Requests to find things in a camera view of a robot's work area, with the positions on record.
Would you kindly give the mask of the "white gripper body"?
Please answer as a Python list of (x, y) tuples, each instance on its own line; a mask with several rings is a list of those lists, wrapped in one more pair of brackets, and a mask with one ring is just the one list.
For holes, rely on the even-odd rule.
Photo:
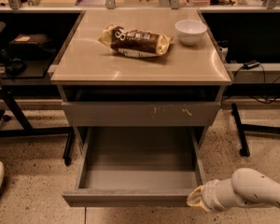
[(226, 207), (219, 199), (223, 187), (224, 181), (218, 179), (208, 181), (203, 186), (202, 201), (208, 211), (222, 212), (226, 210)]

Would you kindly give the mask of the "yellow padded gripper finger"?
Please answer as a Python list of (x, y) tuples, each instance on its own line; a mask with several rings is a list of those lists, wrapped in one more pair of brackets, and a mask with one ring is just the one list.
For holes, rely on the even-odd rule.
[(202, 208), (205, 211), (209, 211), (208, 206), (203, 200), (203, 186), (199, 186), (188, 196), (187, 206)]

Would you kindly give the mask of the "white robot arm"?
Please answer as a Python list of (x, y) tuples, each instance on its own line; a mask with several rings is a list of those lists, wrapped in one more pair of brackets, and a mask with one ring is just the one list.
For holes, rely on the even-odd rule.
[(280, 184), (250, 168), (236, 170), (230, 178), (211, 180), (196, 188), (187, 205), (209, 212), (223, 212), (233, 207), (280, 209)]

